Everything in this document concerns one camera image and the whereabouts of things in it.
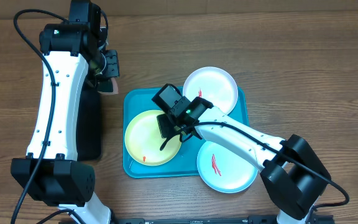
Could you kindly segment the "green and pink sponge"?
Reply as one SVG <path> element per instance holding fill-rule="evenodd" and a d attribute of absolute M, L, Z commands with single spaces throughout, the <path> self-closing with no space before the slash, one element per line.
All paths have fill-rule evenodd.
<path fill-rule="evenodd" d="M 104 95 L 116 95 L 119 93 L 118 84 L 115 78 L 110 78 L 98 84 L 98 92 Z"/>

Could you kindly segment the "white plate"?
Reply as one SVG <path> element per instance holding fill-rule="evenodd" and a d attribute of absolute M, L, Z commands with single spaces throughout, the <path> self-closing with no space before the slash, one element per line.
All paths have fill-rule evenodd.
<path fill-rule="evenodd" d="M 229 114 L 238 99 L 238 87 L 233 77 L 218 67 L 203 67 L 192 72 L 183 86 L 183 95 L 190 101 L 197 96 L 210 101 Z"/>

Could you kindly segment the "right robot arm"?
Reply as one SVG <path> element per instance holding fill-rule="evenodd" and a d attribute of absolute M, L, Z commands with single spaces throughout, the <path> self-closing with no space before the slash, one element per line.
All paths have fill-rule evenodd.
<path fill-rule="evenodd" d="M 152 101 L 181 133 L 219 144 L 254 166 L 271 201 L 277 223 L 307 223 L 331 176 L 305 139 L 287 140 L 256 131 L 223 113 L 206 99 L 154 96 Z"/>

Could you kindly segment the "yellow-green rimmed plate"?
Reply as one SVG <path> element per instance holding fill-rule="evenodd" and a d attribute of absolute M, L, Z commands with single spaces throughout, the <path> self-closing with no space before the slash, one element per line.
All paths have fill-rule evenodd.
<path fill-rule="evenodd" d="M 138 114 L 126 128 L 124 143 L 127 152 L 137 162 L 146 166 L 159 166 L 173 159 L 181 147 L 180 137 L 175 136 L 161 151 L 165 138 L 161 136 L 157 116 L 160 110 Z"/>

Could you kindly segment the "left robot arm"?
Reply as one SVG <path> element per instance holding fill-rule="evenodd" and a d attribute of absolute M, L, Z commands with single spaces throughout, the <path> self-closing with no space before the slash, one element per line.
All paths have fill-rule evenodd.
<path fill-rule="evenodd" d="M 94 189 L 90 161 L 102 151 L 101 93 L 112 92 L 117 53 L 108 28 L 88 22 L 48 24 L 35 53 L 43 83 L 35 130 L 25 157 L 11 162 L 23 196 L 67 213 L 77 223 L 113 223 Z"/>

